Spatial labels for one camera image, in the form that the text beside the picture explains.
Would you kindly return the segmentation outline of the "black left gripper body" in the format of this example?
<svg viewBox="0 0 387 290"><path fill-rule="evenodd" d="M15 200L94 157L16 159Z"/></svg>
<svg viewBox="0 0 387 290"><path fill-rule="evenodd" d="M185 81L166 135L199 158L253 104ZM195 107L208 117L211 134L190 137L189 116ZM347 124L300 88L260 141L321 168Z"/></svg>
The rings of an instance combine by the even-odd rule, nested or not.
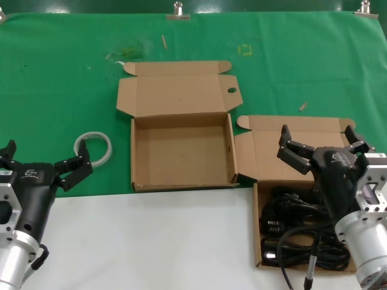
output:
<svg viewBox="0 0 387 290"><path fill-rule="evenodd" d="M40 242L59 187L58 172L49 163L19 163L13 170L11 184L22 208L16 229Z"/></svg>

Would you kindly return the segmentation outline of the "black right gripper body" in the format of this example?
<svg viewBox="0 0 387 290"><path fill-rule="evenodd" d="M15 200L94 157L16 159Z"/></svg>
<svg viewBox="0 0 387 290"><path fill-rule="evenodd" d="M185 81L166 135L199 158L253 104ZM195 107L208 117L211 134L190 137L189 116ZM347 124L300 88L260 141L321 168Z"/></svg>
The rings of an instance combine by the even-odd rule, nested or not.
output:
<svg viewBox="0 0 387 290"><path fill-rule="evenodd" d="M314 187L321 195L331 221L357 211L359 169L357 155L367 153L367 146L318 147L311 157Z"/></svg>

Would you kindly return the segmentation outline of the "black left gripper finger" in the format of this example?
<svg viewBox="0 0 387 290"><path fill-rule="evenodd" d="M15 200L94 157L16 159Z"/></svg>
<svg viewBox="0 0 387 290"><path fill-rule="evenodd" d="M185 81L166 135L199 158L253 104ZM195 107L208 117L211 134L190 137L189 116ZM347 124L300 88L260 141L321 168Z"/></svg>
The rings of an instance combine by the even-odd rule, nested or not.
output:
<svg viewBox="0 0 387 290"><path fill-rule="evenodd" d="M56 162L54 168L58 174L57 184L67 192L93 173L85 140L81 140L78 155Z"/></svg>
<svg viewBox="0 0 387 290"><path fill-rule="evenodd" d="M21 165L20 162L13 159L16 153L16 142L10 140L8 144L1 149L0 153L0 166L5 170L16 170Z"/></svg>

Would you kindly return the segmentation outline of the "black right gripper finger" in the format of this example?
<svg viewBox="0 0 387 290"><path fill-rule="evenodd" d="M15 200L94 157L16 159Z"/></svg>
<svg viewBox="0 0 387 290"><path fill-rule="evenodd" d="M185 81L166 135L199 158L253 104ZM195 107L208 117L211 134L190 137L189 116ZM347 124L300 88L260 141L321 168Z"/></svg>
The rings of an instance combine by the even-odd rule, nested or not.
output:
<svg viewBox="0 0 387 290"><path fill-rule="evenodd" d="M345 150L357 155L358 153L374 153L375 147L365 141L364 137L358 134L351 125L348 125L344 131L348 145Z"/></svg>
<svg viewBox="0 0 387 290"><path fill-rule="evenodd" d="M288 126L286 124L282 126L277 153L280 160L306 175L311 170L310 160L314 151L314 147L293 141Z"/></svg>

